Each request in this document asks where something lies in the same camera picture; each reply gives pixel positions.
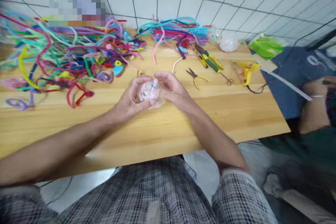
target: pliers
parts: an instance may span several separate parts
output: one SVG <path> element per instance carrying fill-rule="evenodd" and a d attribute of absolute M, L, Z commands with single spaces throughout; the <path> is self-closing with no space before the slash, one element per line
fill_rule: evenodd
<path fill-rule="evenodd" d="M 199 76 L 199 75 L 195 74 L 194 71 L 191 70 L 190 68 L 189 68 L 189 70 L 190 70 L 190 72 L 188 70 L 186 70 L 186 71 L 187 71 L 188 74 L 190 74 L 194 78 L 194 85 L 198 90 L 200 90 L 200 88 L 198 87 L 197 82 L 196 82 L 197 77 L 202 78 L 202 79 L 206 80 L 207 82 L 209 82 L 209 80 L 207 78 L 205 78 L 204 76 Z"/>

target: yellow glue gun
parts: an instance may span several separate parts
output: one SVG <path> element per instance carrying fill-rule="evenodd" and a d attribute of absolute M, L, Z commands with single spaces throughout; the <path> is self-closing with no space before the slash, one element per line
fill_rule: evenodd
<path fill-rule="evenodd" d="M 244 76 L 242 85 L 249 85 L 251 82 L 251 73 L 257 71 L 260 65 L 252 62 L 235 62 L 235 64 L 243 70 L 241 73 Z"/>

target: person's right hand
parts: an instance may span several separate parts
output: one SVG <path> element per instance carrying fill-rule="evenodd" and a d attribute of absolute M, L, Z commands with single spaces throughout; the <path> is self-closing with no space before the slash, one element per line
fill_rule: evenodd
<path fill-rule="evenodd" d="M 187 113 L 198 107 L 182 83 L 171 73 L 159 71 L 154 77 L 163 82 L 167 89 L 160 89 L 159 96 L 171 101 L 180 111 Z"/>
<path fill-rule="evenodd" d="M 336 76 L 326 76 L 303 86 L 303 90 L 310 95 L 327 95 L 328 88 L 336 88 Z"/>

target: electrical cord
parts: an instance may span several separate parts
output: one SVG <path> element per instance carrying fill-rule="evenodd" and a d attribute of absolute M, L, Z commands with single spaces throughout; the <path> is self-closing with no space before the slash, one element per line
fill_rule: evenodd
<path fill-rule="evenodd" d="M 55 180 L 51 180 L 51 181 L 45 183 L 44 185 L 41 185 L 40 188 L 42 188 L 42 187 L 44 187 L 44 186 L 46 186 L 46 185 L 48 185 L 48 184 L 50 184 L 51 182 L 54 182 L 54 181 L 55 181 Z"/>
<path fill-rule="evenodd" d="M 314 32 L 318 31 L 319 29 L 321 29 L 322 27 L 326 26 L 327 24 L 331 23 L 331 22 L 334 21 L 334 20 L 336 20 L 336 17 L 335 17 L 334 19 L 330 20 L 328 23 L 325 23 L 325 24 L 322 25 L 321 27 L 315 29 L 315 30 L 312 31 L 311 33 L 309 33 L 309 34 L 307 34 L 307 35 L 305 35 L 305 36 L 299 38 L 299 39 L 294 43 L 292 49 L 290 50 L 290 52 L 288 53 L 288 55 L 286 56 L 286 58 L 284 59 L 284 61 L 283 61 L 283 62 L 280 64 L 280 66 L 278 67 L 276 74 L 278 74 L 279 69 L 280 69 L 280 68 L 284 65 L 284 63 L 288 60 L 289 56 L 292 54 L 292 52 L 293 52 L 293 50 L 294 50 L 294 47 L 296 46 L 296 44 L 297 44 L 301 39 L 303 39 L 303 38 L 305 38 L 305 37 L 307 37 L 307 36 L 313 34 Z M 262 88 L 264 88 L 265 86 L 267 86 L 268 84 L 270 84 L 272 81 L 274 81 L 274 79 L 275 79 L 275 77 L 273 77 L 273 79 L 271 79 L 269 82 L 267 82 L 265 85 L 263 85 Z"/>
<path fill-rule="evenodd" d="M 261 90 L 260 92 L 255 92 L 255 91 L 253 91 L 253 90 L 249 87 L 249 85 L 246 85 L 246 87 L 247 87 L 247 89 L 250 90 L 252 93 L 262 93 L 262 92 L 264 91 L 264 86 L 262 86 L 262 90 Z"/>
<path fill-rule="evenodd" d="M 50 201 L 50 202 L 47 204 L 47 206 L 50 205 L 51 203 L 54 203 L 55 201 L 59 200 L 59 199 L 65 194 L 65 192 L 68 190 L 68 188 L 69 188 L 69 186 L 70 186 L 70 184 L 71 184 L 72 178 L 73 178 L 73 176 L 71 176 L 70 181 L 69 181 L 69 184 L 68 184 L 68 186 L 66 187 L 66 189 L 64 190 L 64 192 L 63 192 L 59 197 L 57 197 L 56 199 L 53 199 L 52 201 Z"/>

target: plaid shorts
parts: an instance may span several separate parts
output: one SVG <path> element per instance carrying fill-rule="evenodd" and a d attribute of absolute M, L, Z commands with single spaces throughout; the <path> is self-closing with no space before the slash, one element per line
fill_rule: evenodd
<path fill-rule="evenodd" d="M 0 189 L 0 223 L 277 223 L 251 175 L 226 169 L 212 206 L 177 156 L 125 166 L 61 214 L 37 186 Z"/>

